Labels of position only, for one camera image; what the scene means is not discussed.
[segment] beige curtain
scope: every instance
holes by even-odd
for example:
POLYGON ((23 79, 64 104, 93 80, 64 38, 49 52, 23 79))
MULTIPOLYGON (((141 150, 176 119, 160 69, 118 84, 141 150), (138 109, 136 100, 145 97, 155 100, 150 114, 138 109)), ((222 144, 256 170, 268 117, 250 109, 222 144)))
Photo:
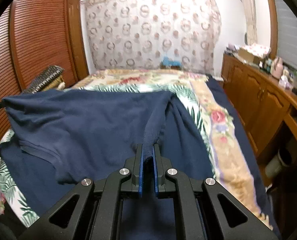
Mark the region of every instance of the beige curtain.
POLYGON ((221 29, 215 0, 86 0, 96 69, 155 69, 164 57, 213 74, 221 29))
POLYGON ((242 0, 247 26, 247 43, 257 43, 256 12, 254 0, 242 0))

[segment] window blind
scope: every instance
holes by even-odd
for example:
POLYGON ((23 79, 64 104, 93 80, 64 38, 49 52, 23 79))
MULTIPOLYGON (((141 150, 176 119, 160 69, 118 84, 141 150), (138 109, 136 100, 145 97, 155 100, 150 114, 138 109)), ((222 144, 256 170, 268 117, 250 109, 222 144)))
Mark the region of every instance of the window blind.
POLYGON ((283 0, 275 0, 278 43, 277 55, 297 69, 297 18, 283 0))

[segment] triangular cutout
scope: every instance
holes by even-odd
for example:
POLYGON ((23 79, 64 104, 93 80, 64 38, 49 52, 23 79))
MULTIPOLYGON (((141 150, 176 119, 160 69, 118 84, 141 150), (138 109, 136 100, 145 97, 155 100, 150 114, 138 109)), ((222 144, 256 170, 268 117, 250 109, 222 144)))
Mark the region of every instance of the triangular cutout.
POLYGON ((50 223, 61 228, 67 228, 79 198, 80 196, 75 194, 68 201, 66 201, 66 203, 49 218, 50 223))
POLYGON ((217 198, 222 206, 228 225, 231 228, 247 222, 247 216, 239 210, 226 196, 218 194, 217 198))

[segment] floral bedspread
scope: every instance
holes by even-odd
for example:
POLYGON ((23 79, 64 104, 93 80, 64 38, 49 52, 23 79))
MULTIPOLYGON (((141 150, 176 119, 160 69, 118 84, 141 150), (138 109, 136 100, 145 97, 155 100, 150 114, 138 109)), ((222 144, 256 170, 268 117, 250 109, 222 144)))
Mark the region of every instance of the floral bedspread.
MULTIPOLYGON (((201 133, 214 178, 273 229, 269 217, 261 213, 256 202, 254 179, 234 135, 233 119, 225 108, 216 103, 207 81, 205 75, 178 70, 104 70, 85 78, 72 88, 132 93, 170 90, 176 93, 201 133)), ((9 141, 13 134, 9 130, 1 142, 9 141)), ((26 227, 39 218, 27 205, 0 157, 0 213, 4 212, 5 201, 26 227)))

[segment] cardboard box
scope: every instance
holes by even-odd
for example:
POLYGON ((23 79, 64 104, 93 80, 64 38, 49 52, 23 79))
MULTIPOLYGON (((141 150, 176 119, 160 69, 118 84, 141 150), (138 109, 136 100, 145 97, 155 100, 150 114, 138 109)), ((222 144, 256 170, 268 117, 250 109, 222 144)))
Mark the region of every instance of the cardboard box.
POLYGON ((239 57, 246 60, 247 62, 254 63, 256 65, 259 65, 259 62, 261 61, 261 58, 258 56, 253 55, 252 53, 249 53, 247 50, 240 48, 238 51, 239 57))

